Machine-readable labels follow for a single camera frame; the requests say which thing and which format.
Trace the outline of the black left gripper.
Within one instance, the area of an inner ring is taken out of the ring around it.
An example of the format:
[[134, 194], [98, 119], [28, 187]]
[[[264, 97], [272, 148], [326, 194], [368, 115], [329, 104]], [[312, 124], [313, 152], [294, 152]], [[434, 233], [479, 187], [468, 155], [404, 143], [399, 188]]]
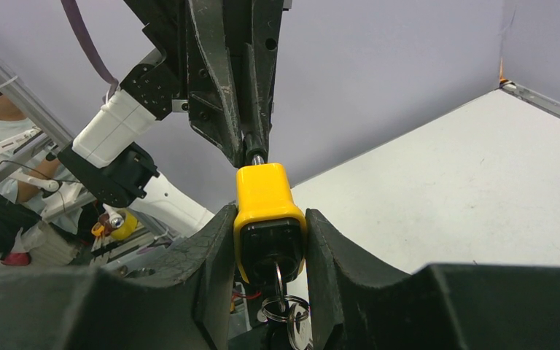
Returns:
[[164, 118], [189, 114], [191, 128], [234, 168], [246, 135], [269, 149], [277, 51], [288, 1], [129, 1], [152, 51], [121, 88]]

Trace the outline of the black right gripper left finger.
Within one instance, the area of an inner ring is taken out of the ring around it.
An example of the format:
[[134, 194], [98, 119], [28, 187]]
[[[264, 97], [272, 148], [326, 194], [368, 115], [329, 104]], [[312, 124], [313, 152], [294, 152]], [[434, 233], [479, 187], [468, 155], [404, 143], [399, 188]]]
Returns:
[[237, 210], [120, 277], [100, 268], [0, 268], [0, 349], [226, 349]]

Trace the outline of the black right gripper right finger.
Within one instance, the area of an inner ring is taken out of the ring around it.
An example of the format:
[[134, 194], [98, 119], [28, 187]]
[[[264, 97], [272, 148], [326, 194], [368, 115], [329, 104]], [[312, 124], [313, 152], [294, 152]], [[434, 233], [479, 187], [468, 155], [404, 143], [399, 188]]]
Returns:
[[306, 212], [315, 349], [560, 349], [560, 268], [433, 263], [405, 273]]

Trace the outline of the yellow Opel padlock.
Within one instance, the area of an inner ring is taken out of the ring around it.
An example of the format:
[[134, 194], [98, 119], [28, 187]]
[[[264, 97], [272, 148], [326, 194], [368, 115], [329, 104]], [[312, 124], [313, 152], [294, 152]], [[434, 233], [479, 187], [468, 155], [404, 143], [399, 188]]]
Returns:
[[303, 270], [305, 214], [295, 205], [285, 168], [267, 163], [262, 140], [244, 137], [245, 165], [236, 173], [238, 213], [233, 224], [236, 263], [252, 285], [294, 281]]

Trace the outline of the silver key bunch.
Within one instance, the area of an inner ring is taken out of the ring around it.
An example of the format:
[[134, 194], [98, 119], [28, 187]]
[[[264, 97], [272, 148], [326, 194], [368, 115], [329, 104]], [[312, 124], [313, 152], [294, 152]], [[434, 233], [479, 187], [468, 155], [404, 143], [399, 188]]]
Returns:
[[289, 295], [278, 262], [273, 263], [275, 294], [262, 302], [262, 313], [271, 323], [269, 349], [314, 349], [310, 305]]

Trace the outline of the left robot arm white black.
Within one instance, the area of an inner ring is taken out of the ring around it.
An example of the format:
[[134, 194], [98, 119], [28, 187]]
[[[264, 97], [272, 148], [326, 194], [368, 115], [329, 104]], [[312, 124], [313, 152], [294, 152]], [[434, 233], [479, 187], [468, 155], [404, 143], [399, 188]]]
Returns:
[[104, 105], [58, 155], [100, 202], [130, 207], [179, 230], [204, 211], [159, 172], [136, 139], [174, 112], [235, 168], [268, 159], [279, 34], [290, 1], [129, 1], [153, 44], [117, 80], [101, 60], [75, 1], [62, 3], [93, 68], [109, 84]]

